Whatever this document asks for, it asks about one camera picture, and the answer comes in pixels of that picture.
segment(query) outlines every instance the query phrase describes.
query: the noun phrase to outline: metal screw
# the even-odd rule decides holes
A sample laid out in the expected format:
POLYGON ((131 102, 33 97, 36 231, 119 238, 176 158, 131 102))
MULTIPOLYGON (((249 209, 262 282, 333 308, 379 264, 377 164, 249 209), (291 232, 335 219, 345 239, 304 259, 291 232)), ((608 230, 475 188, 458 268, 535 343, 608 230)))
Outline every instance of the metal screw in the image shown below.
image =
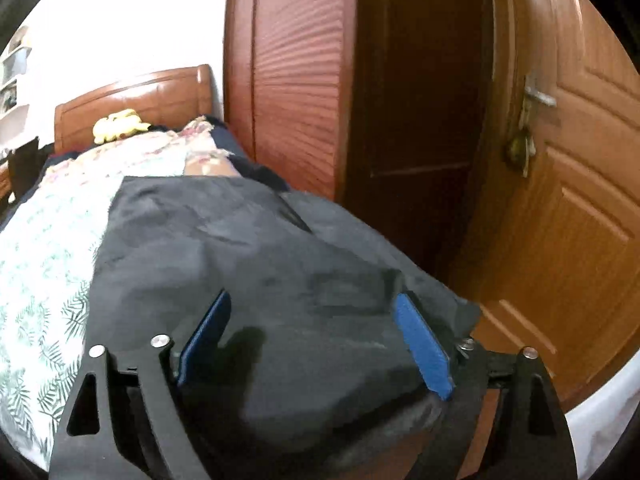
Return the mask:
POLYGON ((467 337, 465 339, 462 340, 462 342, 458 345, 458 348, 460 348, 461 350, 466 350, 467 352, 471 352, 476 346, 476 342, 470 338, 467 337))
POLYGON ((522 355, 524 355, 524 357, 526 357, 527 359, 537 359, 538 351, 531 346, 525 346, 522 349, 522 355))
POLYGON ((162 348, 167 346, 171 341, 171 338, 167 334, 158 334, 151 339, 151 346, 153 348, 162 348))
POLYGON ((92 346, 91 348, 89 348, 89 357, 100 357, 102 354, 104 354, 105 350, 106 348, 102 345, 92 346))

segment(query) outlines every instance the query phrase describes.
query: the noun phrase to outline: patterned duvet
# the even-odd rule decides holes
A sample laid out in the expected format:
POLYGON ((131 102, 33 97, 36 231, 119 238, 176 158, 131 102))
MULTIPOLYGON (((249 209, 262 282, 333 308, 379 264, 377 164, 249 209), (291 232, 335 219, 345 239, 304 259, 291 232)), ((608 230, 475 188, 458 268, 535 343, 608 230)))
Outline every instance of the patterned duvet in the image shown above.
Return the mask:
POLYGON ((45 470, 84 350, 111 200, 125 175, 181 175, 191 154, 214 152, 210 128, 195 121, 62 162, 0 233, 0 428, 45 470))

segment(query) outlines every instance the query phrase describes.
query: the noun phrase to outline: yellow plush toy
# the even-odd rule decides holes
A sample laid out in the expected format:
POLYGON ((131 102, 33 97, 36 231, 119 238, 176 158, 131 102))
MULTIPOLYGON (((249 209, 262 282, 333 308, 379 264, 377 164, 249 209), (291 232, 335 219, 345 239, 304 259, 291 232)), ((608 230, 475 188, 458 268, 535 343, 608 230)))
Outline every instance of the yellow plush toy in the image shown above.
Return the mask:
POLYGON ((143 123, 135 110, 128 108, 103 117, 94 125, 94 142, 102 144, 117 139, 126 139, 139 132, 146 132, 151 124, 143 123))

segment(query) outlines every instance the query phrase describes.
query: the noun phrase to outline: wardrobe door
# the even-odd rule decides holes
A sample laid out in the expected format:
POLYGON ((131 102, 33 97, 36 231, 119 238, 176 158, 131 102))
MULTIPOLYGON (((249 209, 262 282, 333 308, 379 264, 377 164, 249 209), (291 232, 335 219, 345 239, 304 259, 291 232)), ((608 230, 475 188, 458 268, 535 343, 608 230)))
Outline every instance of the wardrobe door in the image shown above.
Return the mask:
POLYGON ((255 158, 294 188, 335 197, 346 142, 354 0, 256 0, 255 158))
POLYGON ((255 0, 226 0, 223 77, 225 121, 255 159, 254 9, 255 0))

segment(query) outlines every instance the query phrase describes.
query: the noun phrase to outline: door handle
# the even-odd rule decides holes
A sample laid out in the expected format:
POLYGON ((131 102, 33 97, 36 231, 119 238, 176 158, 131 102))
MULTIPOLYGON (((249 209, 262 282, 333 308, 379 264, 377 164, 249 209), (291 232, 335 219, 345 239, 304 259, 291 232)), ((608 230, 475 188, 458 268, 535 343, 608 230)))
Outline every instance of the door handle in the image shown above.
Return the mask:
POLYGON ((558 106, 558 101, 556 101, 555 97, 552 97, 549 94, 542 93, 539 90, 536 90, 534 86, 525 85, 524 93, 527 97, 551 108, 555 108, 558 106))

